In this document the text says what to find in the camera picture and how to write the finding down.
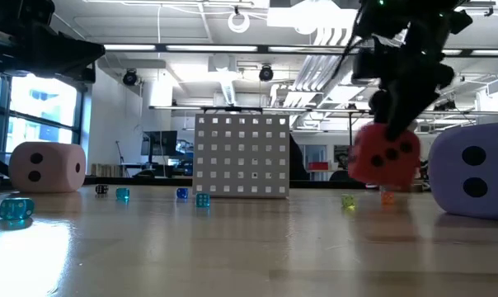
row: grid pattern board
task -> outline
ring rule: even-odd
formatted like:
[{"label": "grid pattern board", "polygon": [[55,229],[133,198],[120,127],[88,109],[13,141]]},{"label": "grid pattern board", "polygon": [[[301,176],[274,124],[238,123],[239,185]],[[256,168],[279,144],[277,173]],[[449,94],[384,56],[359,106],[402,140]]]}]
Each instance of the grid pattern board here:
[{"label": "grid pattern board", "polygon": [[211,196],[289,195],[289,117],[197,115],[193,190]]}]

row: white wall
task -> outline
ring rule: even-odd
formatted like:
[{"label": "white wall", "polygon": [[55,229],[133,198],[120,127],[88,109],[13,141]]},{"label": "white wall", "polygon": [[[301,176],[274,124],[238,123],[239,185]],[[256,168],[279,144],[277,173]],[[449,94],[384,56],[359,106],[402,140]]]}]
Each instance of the white wall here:
[{"label": "white wall", "polygon": [[194,131],[185,131],[183,128],[195,127],[195,118],[193,116],[174,116],[171,118],[171,127],[177,131],[177,138],[194,143]]},{"label": "white wall", "polygon": [[96,69],[96,83],[84,102],[82,146],[87,153],[87,170],[91,164],[119,164],[119,152],[126,163],[141,161],[140,124],[143,100],[108,74]]},{"label": "white wall", "polygon": [[[150,104],[156,101],[158,92],[155,85],[146,82],[143,85],[143,107],[142,116],[139,126],[139,133],[142,131],[169,131],[171,130],[171,111],[164,110],[151,110]],[[153,156],[153,162],[164,164],[165,158],[161,156]],[[145,163],[148,161],[148,156],[140,157],[140,162]]]}]

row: fluorescent light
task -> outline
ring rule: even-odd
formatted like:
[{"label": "fluorescent light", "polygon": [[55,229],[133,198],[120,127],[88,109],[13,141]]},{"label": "fluorescent light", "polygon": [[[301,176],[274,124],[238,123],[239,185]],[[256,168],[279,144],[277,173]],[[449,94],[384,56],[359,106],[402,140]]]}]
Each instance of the fluorescent light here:
[{"label": "fluorescent light", "polygon": [[307,108],[262,108],[263,111],[287,111],[287,112],[304,112],[308,111]]},{"label": "fluorescent light", "polygon": [[363,113],[363,112],[368,112],[369,110],[346,110],[346,109],[314,109],[312,110],[313,112],[334,112],[334,113]]},{"label": "fluorescent light", "polygon": [[457,56],[457,55],[460,55],[462,53],[462,50],[461,49],[444,49],[443,50],[443,53],[448,55],[448,56]]},{"label": "fluorescent light", "polygon": [[271,53],[291,53],[291,54],[342,54],[344,47],[332,46],[270,46]]},{"label": "fluorescent light", "polygon": [[293,133],[321,133],[323,131],[320,131],[320,130],[290,130],[289,132],[293,132]]},{"label": "fluorescent light", "polygon": [[496,55],[498,56],[498,49],[477,49],[471,55]]},{"label": "fluorescent light", "polygon": [[201,111],[199,106],[149,106],[150,109],[170,110],[170,111]]},{"label": "fluorescent light", "polygon": [[256,52],[257,46],[248,45],[167,45],[168,51],[225,51],[225,52]]},{"label": "fluorescent light", "polygon": [[87,3],[121,3],[121,4],[139,4],[139,5],[198,5],[205,6],[239,6],[239,7],[253,7],[253,2],[239,2],[239,1],[177,1],[177,0],[84,0]]},{"label": "fluorescent light", "polygon": [[106,50],[156,50],[156,45],[104,45]]}]

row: small dice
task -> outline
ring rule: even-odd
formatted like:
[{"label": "small dice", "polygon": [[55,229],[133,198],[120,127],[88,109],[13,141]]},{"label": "small dice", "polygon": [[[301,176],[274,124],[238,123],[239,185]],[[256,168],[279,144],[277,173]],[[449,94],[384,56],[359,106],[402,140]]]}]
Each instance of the small dice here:
[{"label": "small dice", "polygon": [[95,192],[97,194],[106,194],[108,193],[108,185],[98,185],[95,187]]},{"label": "small dice", "polygon": [[342,202],[342,207],[345,209],[355,208],[355,197],[353,195],[343,195],[341,202]]},{"label": "small dice", "polygon": [[27,219],[35,211],[35,202],[29,198],[7,198],[0,204],[0,218]]},{"label": "small dice", "polygon": [[178,188],[176,190],[177,199],[187,200],[189,199],[189,189],[187,188]]},{"label": "small dice", "polygon": [[209,207],[210,195],[207,193],[196,194],[196,207]]},{"label": "small dice", "polygon": [[130,199],[130,189],[129,188],[119,188],[119,189],[115,190],[115,196],[117,196],[117,200],[128,201],[128,199]]},{"label": "small dice", "polygon": [[394,201],[394,193],[390,191],[383,191],[381,193],[381,203],[383,205],[393,205]]}]

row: desk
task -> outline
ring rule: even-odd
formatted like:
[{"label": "desk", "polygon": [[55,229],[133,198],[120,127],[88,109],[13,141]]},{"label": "desk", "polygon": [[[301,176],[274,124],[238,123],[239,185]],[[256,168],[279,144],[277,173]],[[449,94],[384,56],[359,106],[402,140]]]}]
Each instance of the desk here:
[{"label": "desk", "polygon": [[335,171],[336,170],[330,170],[330,169],[327,169],[327,170],[307,170],[307,172],[309,173],[309,176],[310,176],[310,180],[312,180],[312,181],[315,180],[316,173],[333,173]]},{"label": "desk", "polygon": [[139,170],[147,170],[152,169],[153,173],[156,177],[172,177],[174,167],[171,165],[164,164],[146,164],[146,163],[123,163],[125,170],[128,169],[139,169]]},{"label": "desk", "polygon": [[373,191],[291,190],[207,210],[174,187],[129,188],[128,204],[95,186],[28,195],[31,225],[0,224],[0,297],[498,296],[498,222],[446,215],[430,194],[383,206]]}]

